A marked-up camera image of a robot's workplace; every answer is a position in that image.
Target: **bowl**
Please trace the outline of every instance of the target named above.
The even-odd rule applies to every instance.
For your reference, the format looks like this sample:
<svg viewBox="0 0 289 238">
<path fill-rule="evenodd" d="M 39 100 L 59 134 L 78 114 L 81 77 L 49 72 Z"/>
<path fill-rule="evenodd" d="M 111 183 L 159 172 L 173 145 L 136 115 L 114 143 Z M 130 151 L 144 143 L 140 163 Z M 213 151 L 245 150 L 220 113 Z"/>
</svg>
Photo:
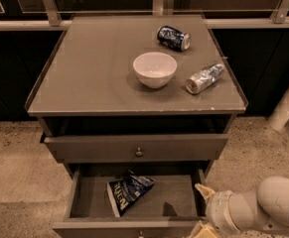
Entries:
<svg viewBox="0 0 289 238">
<path fill-rule="evenodd" d="M 143 84 L 150 88 L 160 88 L 172 79 L 177 63 L 167 54 L 151 52 L 137 57 L 133 67 Z"/>
</svg>

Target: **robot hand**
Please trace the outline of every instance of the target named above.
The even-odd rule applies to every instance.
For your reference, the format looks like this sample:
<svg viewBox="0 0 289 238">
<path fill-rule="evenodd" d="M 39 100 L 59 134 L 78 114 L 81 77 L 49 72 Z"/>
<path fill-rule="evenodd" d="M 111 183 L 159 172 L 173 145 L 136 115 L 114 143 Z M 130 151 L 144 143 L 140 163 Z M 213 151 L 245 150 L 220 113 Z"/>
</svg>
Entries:
<svg viewBox="0 0 289 238">
<path fill-rule="evenodd" d="M 289 179 L 271 177 L 255 190 L 214 192 L 196 185 L 206 204 L 206 216 L 216 231 L 235 235 L 246 230 L 289 236 Z"/>
</svg>

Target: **aluminum can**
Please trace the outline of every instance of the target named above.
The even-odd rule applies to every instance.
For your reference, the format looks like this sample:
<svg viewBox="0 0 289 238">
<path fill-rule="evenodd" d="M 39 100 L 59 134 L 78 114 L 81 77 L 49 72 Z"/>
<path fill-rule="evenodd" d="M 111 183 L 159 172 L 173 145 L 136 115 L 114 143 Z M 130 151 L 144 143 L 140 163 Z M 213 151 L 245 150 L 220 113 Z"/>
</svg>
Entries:
<svg viewBox="0 0 289 238">
<path fill-rule="evenodd" d="M 158 29 L 157 40 L 161 44 L 178 51 L 185 51 L 191 44 L 190 34 L 184 34 L 170 26 L 163 26 Z"/>
<path fill-rule="evenodd" d="M 214 63 L 194 73 L 185 82 L 186 89 L 192 94 L 198 94 L 219 80 L 225 67 L 221 63 Z"/>
</svg>

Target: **drawer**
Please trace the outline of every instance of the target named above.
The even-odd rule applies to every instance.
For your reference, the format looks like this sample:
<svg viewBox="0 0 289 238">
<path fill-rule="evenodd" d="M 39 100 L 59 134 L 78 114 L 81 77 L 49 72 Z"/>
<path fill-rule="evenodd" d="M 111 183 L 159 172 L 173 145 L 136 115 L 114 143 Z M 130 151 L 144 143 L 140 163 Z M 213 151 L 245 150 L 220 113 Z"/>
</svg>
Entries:
<svg viewBox="0 0 289 238">
<path fill-rule="evenodd" d="M 215 160 L 227 134 L 114 135 L 48 137 L 61 163 L 115 163 Z"/>
<path fill-rule="evenodd" d="M 149 176 L 156 183 L 124 215 L 114 217 L 106 183 L 117 180 L 116 174 L 126 169 Z M 201 175 L 195 164 L 117 164 L 110 169 L 106 165 L 77 166 L 65 219 L 54 223 L 53 229 L 65 238 L 136 238 L 140 233 L 147 238 L 186 237 L 198 220 L 206 220 L 200 213 L 200 195 L 193 189 L 203 180 Z"/>
</svg>

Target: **floor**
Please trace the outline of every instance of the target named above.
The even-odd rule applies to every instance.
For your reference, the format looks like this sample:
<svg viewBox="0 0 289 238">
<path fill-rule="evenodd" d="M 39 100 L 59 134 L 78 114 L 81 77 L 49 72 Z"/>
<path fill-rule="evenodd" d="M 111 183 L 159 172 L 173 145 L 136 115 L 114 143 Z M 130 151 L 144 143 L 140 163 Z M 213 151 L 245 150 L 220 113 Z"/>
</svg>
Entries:
<svg viewBox="0 0 289 238">
<path fill-rule="evenodd" d="M 59 237 L 52 225 L 63 218 L 71 179 L 39 143 L 41 134 L 37 122 L 0 122 L 0 237 Z M 274 175 L 289 178 L 289 122 L 276 132 L 263 117 L 237 118 L 206 182 L 246 191 Z"/>
</svg>

